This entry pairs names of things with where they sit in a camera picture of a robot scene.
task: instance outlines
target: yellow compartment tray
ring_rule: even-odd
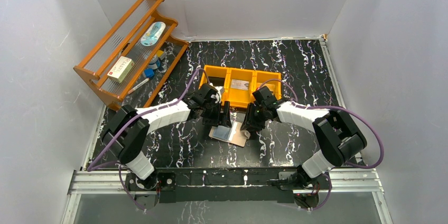
[[[282,79],[279,72],[265,72],[256,70],[246,70],[230,67],[215,67],[206,65],[204,70],[207,72],[210,81],[214,86],[224,86],[222,93],[222,104],[230,101],[231,107],[247,108],[247,105],[255,99],[252,93],[266,80]],[[199,87],[206,83],[205,75],[202,75]],[[277,99],[282,97],[282,86],[278,81],[271,81],[265,84]]]

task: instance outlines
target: glass panel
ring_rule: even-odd
[[[323,200],[325,193],[320,193]],[[150,196],[139,203],[154,203]],[[321,209],[308,213],[274,201],[193,201],[157,204],[146,214],[125,194],[84,194],[75,223],[381,223],[371,192],[332,193]]]

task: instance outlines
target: white box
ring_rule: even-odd
[[[118,83],[122,83],[131,68],[134,66],[132,59],[127,57],[120,57],[107,76]]]

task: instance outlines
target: black marble surface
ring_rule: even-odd
[[[126,104],[142,107],[162,78],[178,50],[167,45],[163,69],[138,91],[125,99]],[[295,90],[299,102],[309,105],[337,105],[330,75],[318,40],[213,41],[192,42],[153,105],[179,97],[197,67],[213,66],[280,72]],[[197,89],[199,79],[194,82]],[[283,88],[284,96],[291,93]],[[241,122],[242,111],[232,110],[232,119]],[[114,111],[107,110],[102,124]],[[298,126],[269,122],[266,129],[253,135],[245,147],[208,137],[202,121],[188,121],[150,133],[143,152],[155,167],[273,167],[298,166],[319,150],[315,135]],[[103,146],[97,142],[94,156]],[[115,160],[107,153],[101,162]]]

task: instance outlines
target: label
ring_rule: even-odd
[[[230,84],[230,88],[240,89],[240,90],[249,90],[249,81],[232,80],[232,83]]]

